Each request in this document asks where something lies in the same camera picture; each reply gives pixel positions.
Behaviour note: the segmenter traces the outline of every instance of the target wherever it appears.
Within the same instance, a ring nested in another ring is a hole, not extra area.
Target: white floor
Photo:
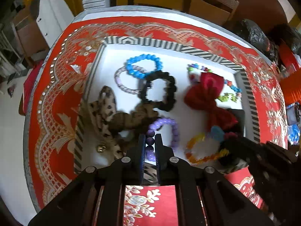
[[[0,84],[0,195],[17,221],[24,226],[36,215],[31,202],[23,166],[23,127],[25,117],[19,115],[19,103],[26,77]],[[13,98],[8,86],[16,84]]]

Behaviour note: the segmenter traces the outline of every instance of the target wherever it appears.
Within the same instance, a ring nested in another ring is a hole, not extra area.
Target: brown scrunchie
[[[113,136],[123,130],[134,130],[134,133],[146,133],[148,126],[158,118],[158,111],[153,110],[153,104],[141,104],[136,111],[128,114],[125,112],[116,113],[109,122],[109,131]]]

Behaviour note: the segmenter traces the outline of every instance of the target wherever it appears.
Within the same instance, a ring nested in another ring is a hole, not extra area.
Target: tray
[[[167,118],[173,118],[179,125],[180,142],[179,147],[175,150],[175,156],[186,159],[184,149],[186,143],[196,134],[205,132],[207,114],[204,111],[196,111],[189,108],[184,102],[187,88],[190,86],[187,67],[188,64],[198,63],[211,69],[215,74],[223,76],[225,79],[232,81],[233,85],[242,89],[241,101],[237,103],[229,100],[221,102],[216,100],[217,106],[222,108],[243,109],[245,111],[245,136],[253,141],[259,142],[258,115],[254,96],[252,94],[249,80],[244,68],[223,57],[205,52],[190,46],[182,45],[176,42],[157,40],[151,38],[135,37],[106,37],[100,46],[90,75],[86,82],[85,91],[81,101],[81,111],[76,126],[76,148],[74,153],[74,171],[80,172],[89,165],[97,168],[108,166],[113,161],[113,156],[109,151],[98,154],[95,147],[98,139],[94,134],[91,123],[89,123],[85,107],[88,103],[97,100],[100,90],[104,85],[111,87],[116,97],[117,111],[130,112],[140,103],[137,95],[132,95],[120,90],[115,83],[114,74],[120,67],[124,66],[126,60],[130,57],[138,56],[142,53],[155,54],[163,62],[164,72],[169,72],[176,80],[177,92],[175,94],[176,104],[170,112],[159,111],[159,115]],[[141,61],[136,63],[141,67],[151,71],[154,69],[154,63]],[[121,81],[129,88],[137,89],[141,86],[141,81],[122,73]],[[165,82],[163,80],[153,81],[153,87],[148,91],[148,99],[162,100],[165,95]],[[225,92],[234,93],[229,86],[224,86],[221,95]],[[170,145],[171,128],[166,125],[157,133],[162,134],[163,144]],[[194,152],[198,157],[204,157],[215,153],[219,148],[219,143],[208,140],[206,143],[195,145]],[[220,164],[207,162],[200,167],[213,165],[217,169]]]

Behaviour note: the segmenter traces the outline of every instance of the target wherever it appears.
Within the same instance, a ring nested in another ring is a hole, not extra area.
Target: black plastic bag
[[[269,32],[269,36],[277,45],[280,45],[283,40],[293,53],[300,55],[301,35],[295,28],[288,24],[276,25]]]
[[[267,38],[254,21],[243,19],[236,22],[233,27],[233,33],[256,47],[260,52],[266,55],[269,60],[274,61],[275,58],[277,58],[277,51],[275,51],[273,42]]]

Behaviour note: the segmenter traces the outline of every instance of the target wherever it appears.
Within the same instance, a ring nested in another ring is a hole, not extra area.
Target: blue bead bracelet
[[[149,60],[155,61],[156,69],[151,71],[151,72],[148,72],[148,73],[142,73],[142,72],[139,72],[138,70],[133,69],[133,66],[132,66],[133,63],[137,63],[137,62],[139,62],[141,60],[144,60],[144,59],[149,59]],[[144,79],[144,77],[149,75],[150,73],[153,73],[155,71],[163,69],[162,62],[160,61],[160,58],[157,58],[156,55],[150,55],[150,54],[141,54],[139,56],[129,58],[126,62],[125,67],[126,67],[128,73],[130,75],[132,75],[133,77],[136,77],[138,79]]]

